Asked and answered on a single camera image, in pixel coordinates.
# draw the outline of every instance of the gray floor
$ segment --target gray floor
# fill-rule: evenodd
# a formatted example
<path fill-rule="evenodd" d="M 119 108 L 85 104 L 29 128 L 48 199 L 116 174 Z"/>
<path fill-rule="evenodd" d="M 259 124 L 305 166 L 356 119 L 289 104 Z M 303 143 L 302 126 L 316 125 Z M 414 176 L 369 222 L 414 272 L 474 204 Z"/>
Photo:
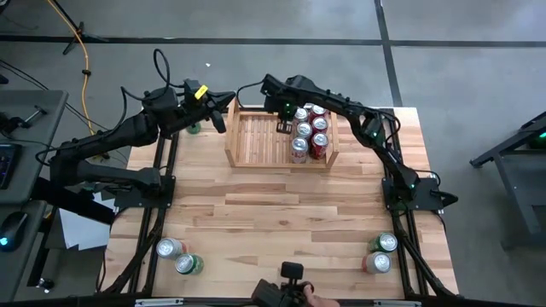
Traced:
<path fill-rule="evenodd" d="M 74 0 L 66 9 L 99 35 L 185 38 L 380 38 L 373 0 Z M 384 0 L 391 39 L 544 40 L 546 5 L 540 0 Z M 67 35 L 44 1 L 14 1 L 0 16 L 0 32 Z M 370 106 L 391 106 L 381 47 L 281 45 L 88 44 L 93 76 L 90 116 L 113 126 L 121 111 L 119 87 L 140 93 L 160 87 L 152 50 L 169 57 L 173 77 L 198 78 L 212 90 L 232 90 L 261 79 L 304 74 Z M 61 43 L 0 43 L 0 58 L 51 89 L 67 90 L 80 109 L 84 59 L 80 49 L 62 56 Z M 546 304 L 544 252 L 504 252 L 499 240 L 520 231 L 493 165 L 468 161 L 544 111 L 546 49 L 393 48 L 404 106 L 417 107 L 432 168 L 442 189 L 460 201 L 446 210 L 447 236 L 461 294 L 469 298 Z M 12 78 L 5 89 L 31 89 Z M 245 104 L 260 104 L 256 92 Z M 130 102 L 128 114 L 140 106 Z M 55 143 L 86 136 L 73 115 L 63 116 Z M 58 252 L 48 274 L 58 287 L 48 297 L 92 293 L 101 251 Z M 87 265 L 87 272 L 81 270 Z M 44 297 L 21 289 L 18 298 Z"/>

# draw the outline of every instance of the wooden tabletop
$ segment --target wooden tabletop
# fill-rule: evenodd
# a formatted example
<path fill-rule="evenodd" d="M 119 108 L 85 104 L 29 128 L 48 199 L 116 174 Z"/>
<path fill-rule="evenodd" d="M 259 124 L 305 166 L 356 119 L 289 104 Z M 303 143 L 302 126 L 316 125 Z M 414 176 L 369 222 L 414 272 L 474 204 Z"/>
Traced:
<path fill-rule="evenodd" d="M 404 163 L 428 170 L 416 109 L 395 108 L 395 114 L 402 123 Z M 160 258 L 154 296 L 249 298 L 260 278 L 285 281 L 279 275 L 283 261 L 302 263 L 304 280 L 323 297 L 404 296 L 397 253 L 391 254 L 389 273 L 362 272 L 369 240 L 382 231 L 392 232 L 392 220 L 380 189 L 383 165 L 372 150 L 356 141 L 345 119 L 339 120 L 340 154 L 330 171 L 232 169 L 224 152 L 225 135 L 210 122 L 202 124 L 198 135 L 180 134 L 177 186 L 163 235 L 187 243 L 191 252 L 203 257 L 205 268 L 200 275 L 179 275 L 174 261 Z M 133 148 L 129 168 L 150 167 L 154 153 L 155 145 Z M 141 218 L 142 209 L 130 209 L 112 227 L 104 287 L 132 258 Z M 456 293 L 439 218 L 417 211 L 415 224 L 422 256 Z M 407 257 L 417 291 L 415 266 Z M 147 268 L 145 260 L 139 290 Z"/>

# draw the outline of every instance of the robotic arm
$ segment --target robotic arm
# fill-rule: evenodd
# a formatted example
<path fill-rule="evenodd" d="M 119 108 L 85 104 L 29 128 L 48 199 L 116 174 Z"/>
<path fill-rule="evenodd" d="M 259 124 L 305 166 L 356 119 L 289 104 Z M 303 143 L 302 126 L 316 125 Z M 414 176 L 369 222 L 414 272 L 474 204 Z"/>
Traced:
<path fill-rule="evenodd" d="M 292 131 L 291 121 L 298 107 L 310 102 L 345 117 L 351 125 L 352 134 L 366 148 L 374 150 L 393 177 L 393 191 L 402 201 L 415 198 L 415 188 L 420 179 L 415 171 L 400 163 L 386 148 L 385 128 L 381 118 L 383 112 L 365 107 L 349 97 L 318 88 L 310 79 L 297 75 L 285 83 L 267 74 L 260 90 L 265 95 L 264 108 L 276 112 L 279 123 L 276 130 Z"/>
<path fill-rule="evenodd" d="M 139 171 L 92 165 L 85 159 L 124 146 L 141 147 L 153 144 L 158 134 L 170 136 L 201 120 L 212 119 L 219 133 L 224 133 L 224 110 L 235 92 L 211 92 L 196 80 L 184 80 L 183 94 L 173 88 L 161 88 L 146 93 L 142 111 L 126 119 L 112 130 L 98 131 L 93 136 L 63 142 L 50 163 L 51 181 L 59 186 L 83 181 L 131 185 L 142 195 L 157 195 L 161 190 L 158 169 L 147 167 Z"/>

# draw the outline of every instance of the wooden tray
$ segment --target wooden tray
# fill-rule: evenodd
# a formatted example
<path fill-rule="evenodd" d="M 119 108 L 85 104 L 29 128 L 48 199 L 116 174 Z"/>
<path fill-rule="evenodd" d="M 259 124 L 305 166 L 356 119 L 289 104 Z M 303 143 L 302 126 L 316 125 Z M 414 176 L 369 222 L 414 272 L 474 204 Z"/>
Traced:
<path fill-rule="evenodd" d="M 276 132 L 277 115 L 244 112 L 234 99 L 229 105 L 225 153 L 231 167 L 329 169 L 340 152 L 338 118 L 327 116 L 330 144 L 323 159 L 309 158 L 306 163 L 292 163 L 292 137 Z"/>

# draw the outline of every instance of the gray desk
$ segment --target gray desk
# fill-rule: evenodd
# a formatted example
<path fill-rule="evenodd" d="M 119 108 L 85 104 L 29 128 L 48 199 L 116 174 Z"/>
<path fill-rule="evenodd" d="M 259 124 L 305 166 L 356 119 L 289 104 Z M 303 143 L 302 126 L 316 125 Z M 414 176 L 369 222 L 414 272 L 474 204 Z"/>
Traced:
<path fill-rule="evenodd" d="M 0 90 L 0 110 L 10 117 L 19 116 L 24 119 L 34 112 L 36 104 L 49 113 L 34 121 L 34 125 L 28 130 L 18 128 L 12 133 L 14 139 L 50 144 L 66 101 L 67 93 L 59 90 Z M 7 141 L 1 136 L 0 142 Z M 23 146 L 23 150 L 12 181 L 8 189 L 0 190 L 0 223 L 10 213 L 19 210 L 28 213 L 29 219 L 21 246 L 14 252 L 0 252 L 0 302 L 11 301 L 15 296 L 46 207 L 42 201 L 27 203 L 32 186 L 42 169 L 34 155 L 44 150 L 45 146 L 26 142 L 19 144 Z"/>

